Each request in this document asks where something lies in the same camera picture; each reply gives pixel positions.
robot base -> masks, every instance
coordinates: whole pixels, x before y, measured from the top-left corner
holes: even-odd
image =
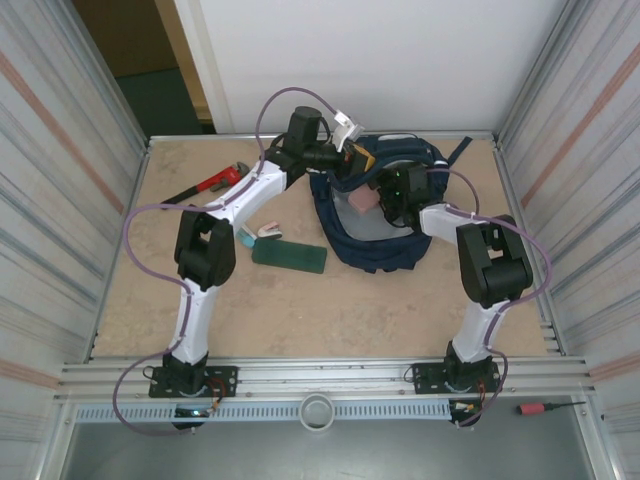
[[[462,363],[449,342],[447,356],[442,363],[414,363],[411,365],[416,394],[495,392],[500,383],[498,366],[489,356],[482,361]]]
[[[209,366],[207,356],[195,365],[185,364],[165,355],[162,367],[155,367],[151,375],[149,397],[151,398],[198,398],[212,396],[235,397],[238,385],[238,367]],[[220,380],[225,386],[224,395],[213,392],[209,378]]]

yellow object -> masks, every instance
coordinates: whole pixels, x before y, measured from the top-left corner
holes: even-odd
[[[364,171],[368,172],[369,169],[373,167],[373,164],[376,163],[376,157],[371,155],[367,150],[365,150],[364,148],[362,148],[360,145],[356,143],[353,144],[353,149],[356,150],[358,153],[367,157],[367,164],[364,167]]]

black mounting plate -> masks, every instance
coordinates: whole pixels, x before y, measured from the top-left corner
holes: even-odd
[[[495,392],[500,382],[498,366],[491,363],[491,369],[474,382],[464,386],[452,386],[448,383],[448,375],[444,362],[442,363],[414,363],[411,365],[413,374],[413,386],[418,395],[429,393],[479,393],[478,384],[482,380],[486,392]]]
[[[226,391],[225,397],[235,397],[236,388],[238,386],[238,367],[205,367],[205,380],[207,378],[218,378],[224,383]],[[205,381],[205,385],[195,395],[189,395],[188,398],[209,397],[213,396],[211,387]],[[154,367],[151,375],[151,385],[149,386],[149,397],[151,398],[178,398],[187,397],[180,392],[174,391],[169,383],[168,369],[165,367]]]

vent grille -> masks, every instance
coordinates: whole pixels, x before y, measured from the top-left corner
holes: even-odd
[[[444,399],[415,400],[337,400],[336,420],[450,420],[449,402]],[[133,423],[193,422],[193,418],[176,418],[177,403],[123,404],[120,412]],[[297,421],[300,402],[223,402],[214,415],[198,418],[203,422],[282,422]],[[196,410],[200,405],[189,404]],[[202,405],[203,410],[209,405]],[[76,423],[117,422],[111,404],[83,405]]]

red screwdriver handle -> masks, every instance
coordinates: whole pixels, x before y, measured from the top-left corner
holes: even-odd
[[[520,415],[538,415],[545,412],[544,403],[523,403],[516,407]]]

